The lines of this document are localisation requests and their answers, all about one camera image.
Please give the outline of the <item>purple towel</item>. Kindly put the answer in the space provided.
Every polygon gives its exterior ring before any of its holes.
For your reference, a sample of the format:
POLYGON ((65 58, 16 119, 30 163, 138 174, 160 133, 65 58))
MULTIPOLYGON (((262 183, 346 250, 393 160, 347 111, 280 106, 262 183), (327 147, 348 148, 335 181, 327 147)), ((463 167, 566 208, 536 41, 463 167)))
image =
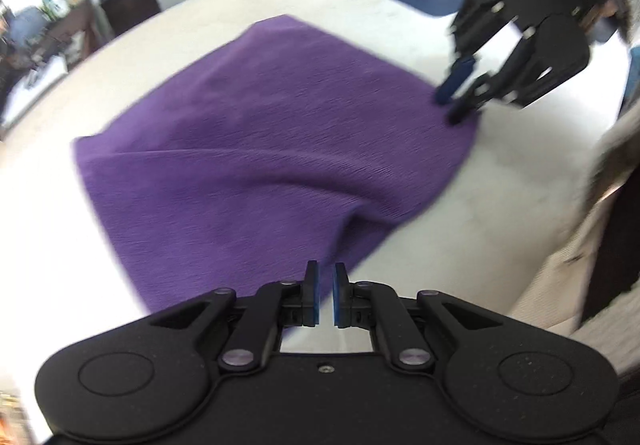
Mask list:
POLYGON ((468 159, 430 83, 290 16, 256 23, 75 143, 85 190, 153 312, 349 269, 468 159))

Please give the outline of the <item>dark wooden desk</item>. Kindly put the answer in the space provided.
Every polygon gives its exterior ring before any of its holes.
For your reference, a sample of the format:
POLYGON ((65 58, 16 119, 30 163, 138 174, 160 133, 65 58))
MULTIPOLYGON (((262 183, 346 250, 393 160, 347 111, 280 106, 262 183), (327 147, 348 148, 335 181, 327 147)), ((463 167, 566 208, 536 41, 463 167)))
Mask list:
POLYGON ((81 35, 79 59, 83 61, 101 46, 96 29, 96 8, 91 0, 82 0, 64 17, 50 20, 40 38, 24 50, 9 44, 9 22, 15 14, 9 9, 1 11, 1 93, 8 94, 15 84, 32 69, 40 69, 55 55, 64 55, 74 38, 81 35))

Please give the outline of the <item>blue bag on desk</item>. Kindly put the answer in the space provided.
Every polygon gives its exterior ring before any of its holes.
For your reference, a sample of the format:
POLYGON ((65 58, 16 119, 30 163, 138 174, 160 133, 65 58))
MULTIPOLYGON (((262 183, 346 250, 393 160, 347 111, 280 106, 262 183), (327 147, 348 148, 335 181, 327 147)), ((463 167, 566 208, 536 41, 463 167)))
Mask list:
POLYGON ((17 49, 27 49, 41 37, 49 23, 49 17, 35 6, 21 10, 9 22, 9 44, 17 49))

